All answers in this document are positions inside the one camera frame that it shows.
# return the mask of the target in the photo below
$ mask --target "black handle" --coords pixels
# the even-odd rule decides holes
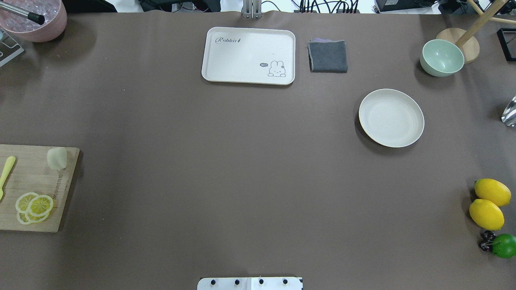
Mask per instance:
[[[36,13],[29,12],[27,18],[31,21],[38,23],[39,25],[43,25],[43,23],[45,23],[45,16]]]

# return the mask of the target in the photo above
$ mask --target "ice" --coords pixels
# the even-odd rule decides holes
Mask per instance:
[[[48,23],[57,15],[57,10],[61,3],[60,0],[4,0],[4,2],[45,16],[45,23]],[[0,10],[0,26],[16,32],[29,32],[41,27],[41,25],[29,19],[3,10]]]

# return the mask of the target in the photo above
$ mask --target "round plate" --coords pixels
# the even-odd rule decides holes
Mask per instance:
[[[358,111],[360,124],[372,140],[387,147],[405,147],[423,133],[425,118],[418,104],[393,89],[369,93]]]

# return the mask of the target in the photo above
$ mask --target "wooden cutting board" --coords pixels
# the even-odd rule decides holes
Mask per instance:
[[[0,172],[7,157],[16,157],[4,185],[4,197],[0,200],[0,230],[55,233],[59,229],[79,149],[66,147],[67,166],[58,171],[50,169],[46,161],[46,153],[51,148],[54,147],[0,144]],[[46,220],[31,224],[18,222],[18,212],[14,205],[27,192],[48,195],[54,199],[54,208]]]

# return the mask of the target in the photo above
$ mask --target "yellow utensil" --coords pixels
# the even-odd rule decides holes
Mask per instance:
[[[7,176],[9,176],[9,173],[11,172],[12,166],[14,165],[14,162],[16,161],[16,157],[9,156],[7,158],[7,161],[5,161],[5,166],[2,171],[2,176],[0,176],[0,200],[2,200],[2,197],[4,196],[4,183],[7,180]]]

